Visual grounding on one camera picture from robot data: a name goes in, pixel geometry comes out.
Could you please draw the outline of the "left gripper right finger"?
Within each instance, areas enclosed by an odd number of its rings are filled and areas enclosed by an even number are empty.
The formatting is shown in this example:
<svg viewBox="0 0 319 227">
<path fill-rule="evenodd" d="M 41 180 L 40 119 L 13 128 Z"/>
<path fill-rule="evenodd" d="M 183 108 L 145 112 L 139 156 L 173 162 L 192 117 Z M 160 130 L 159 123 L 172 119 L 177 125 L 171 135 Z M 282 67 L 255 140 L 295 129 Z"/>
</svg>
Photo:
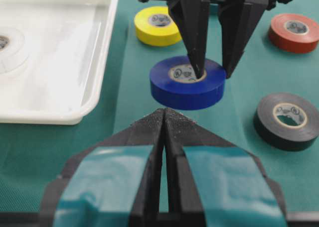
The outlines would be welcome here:
<svg viewBox="0 0 319 227">
<path fill-rule="evenodd" d="M 182 227 L 285 227 L 280 185 L 260 159 L 166 108 L 169 210 Z"/>
</svg>

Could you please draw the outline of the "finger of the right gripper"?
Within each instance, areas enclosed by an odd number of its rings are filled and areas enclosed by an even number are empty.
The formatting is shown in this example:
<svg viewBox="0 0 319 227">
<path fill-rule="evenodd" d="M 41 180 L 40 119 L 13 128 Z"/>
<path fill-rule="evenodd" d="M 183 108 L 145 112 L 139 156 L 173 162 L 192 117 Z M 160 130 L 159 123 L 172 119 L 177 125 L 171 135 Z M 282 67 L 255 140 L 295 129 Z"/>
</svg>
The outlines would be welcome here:
<svg viewBox="0 0 319 227">
<path fill-rule="evenodd" d="M 199 79 L 204 74 L 210 0 L 169 0 L 168 9 Z"/>
<path fill-rule="evenodd" d="M 222 66 L 230 78 L 261 19 L 268 1 L 235 0 L 221 4 L 218 18 L 222 28 Z"/>
</svg>

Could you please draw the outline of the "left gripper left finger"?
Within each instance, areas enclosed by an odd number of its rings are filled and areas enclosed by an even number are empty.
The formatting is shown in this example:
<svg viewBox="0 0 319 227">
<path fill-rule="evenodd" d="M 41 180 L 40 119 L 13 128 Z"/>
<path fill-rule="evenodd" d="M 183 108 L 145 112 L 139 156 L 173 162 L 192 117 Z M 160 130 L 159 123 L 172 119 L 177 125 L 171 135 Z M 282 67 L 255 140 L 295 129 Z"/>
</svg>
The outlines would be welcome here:
<svg viewBox="0 0 319 227">
<path fill-rule="evenodd" d="M 48 184 L 42 227 L 153 227 L 159 212 L 164 110 L 69 158 Z"/>
</svg>

